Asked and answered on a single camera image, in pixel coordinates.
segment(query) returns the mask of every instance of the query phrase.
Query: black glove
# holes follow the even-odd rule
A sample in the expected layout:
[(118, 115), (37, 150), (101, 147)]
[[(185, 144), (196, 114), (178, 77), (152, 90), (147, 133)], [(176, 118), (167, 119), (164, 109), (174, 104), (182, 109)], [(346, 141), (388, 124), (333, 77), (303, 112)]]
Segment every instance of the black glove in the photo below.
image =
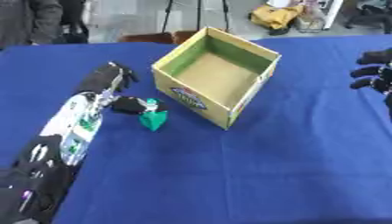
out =
[(387, 96), (385, 103), (389, 108), (389, 116), (392, 119), (392, 48), (380, 52), (365, 52), (357, 60), (359, 65), (384, 64), (385, 66), (367, 66), (351, 72), (351, 77), (367, 78), (358, 79), (351, 84), (351, 88), (358, 89), (371, 87), (376, 91)]
[[(157, 107), (154, 109), (155, 112), (161, 112), (167, 110), (166, 105), (158, 100)], [(116, 101), (112, 103), (112, 109), (115, 112), (123, 113), (127, 115), (140, 115), (147, 111), (149, 108), (146, 101), (138, 98), (121, 96)]]
[(101, 94), (104, 89), (110, 88), (112, 81), (121, 74), (122, 81), (116, 89), (117, 92), (121, 92), (123, 88), (128, 88), (130, 86), (130, 81), (139, 81), (136, 75), (128, 67), (111, 61), (88, 75), (76, 88), (75, 93), (94, 92), (96, 94)]

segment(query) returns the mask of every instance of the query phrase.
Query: floor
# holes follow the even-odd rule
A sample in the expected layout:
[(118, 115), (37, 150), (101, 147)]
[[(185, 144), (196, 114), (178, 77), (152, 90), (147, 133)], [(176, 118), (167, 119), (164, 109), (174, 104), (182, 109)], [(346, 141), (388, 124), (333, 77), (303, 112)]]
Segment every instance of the floor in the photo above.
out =
[[(89, 26), (91, 42), (116, 42), (126, 34), (160, 32), (165, 20), (168, 0), (92, 0)], [(266, 29), (252, 24), (247, 14), (261, 5), (263, 0), (227, 0), (230, 8), (230, 32), (245, 39), (270, 38)], [(221, 0), (203, 0), (202, 24), (224, 28)], [(196, 0), (175, 0), (167, 31), (194, 30), (196, 27)], [(321, 33), (300, 33), (291, 29), (278, 37), (313, 37), (334, 35), (363, 35), (382, 33), (380, 27), (343, 27), (344, 15), (339, 15), (332, 28)]]

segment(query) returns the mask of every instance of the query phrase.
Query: chair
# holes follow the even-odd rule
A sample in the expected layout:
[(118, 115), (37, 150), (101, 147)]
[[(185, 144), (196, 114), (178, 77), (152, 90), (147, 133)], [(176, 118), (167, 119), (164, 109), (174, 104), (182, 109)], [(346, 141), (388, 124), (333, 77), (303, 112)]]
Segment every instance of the chair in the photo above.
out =
[(392, 0), (387, 0), (384, 8), (364, 4), (358, 15), (348, 19), (345, 24), (347, 29), (353, 28), (353, 24), (382, 24), (385, 34), (392, 33)]

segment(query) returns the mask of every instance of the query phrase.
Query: green block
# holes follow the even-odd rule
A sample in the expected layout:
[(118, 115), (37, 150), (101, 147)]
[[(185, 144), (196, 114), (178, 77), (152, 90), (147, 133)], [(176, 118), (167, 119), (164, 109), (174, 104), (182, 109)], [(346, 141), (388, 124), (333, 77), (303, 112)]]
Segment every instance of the green block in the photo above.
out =
[(149, 130), (156, 131), (167, 120), (167, 111), (145, 112), (139, 116), (140, 123)]

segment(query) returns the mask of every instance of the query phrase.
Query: box label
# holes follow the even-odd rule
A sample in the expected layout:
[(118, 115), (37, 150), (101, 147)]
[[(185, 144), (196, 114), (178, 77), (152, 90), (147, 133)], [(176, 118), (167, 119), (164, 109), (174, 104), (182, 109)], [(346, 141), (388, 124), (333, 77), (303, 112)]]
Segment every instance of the box label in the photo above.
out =
[(207, 109), (199, 97), (186, 87), (171, 87), (171, 91), (190, 108)]

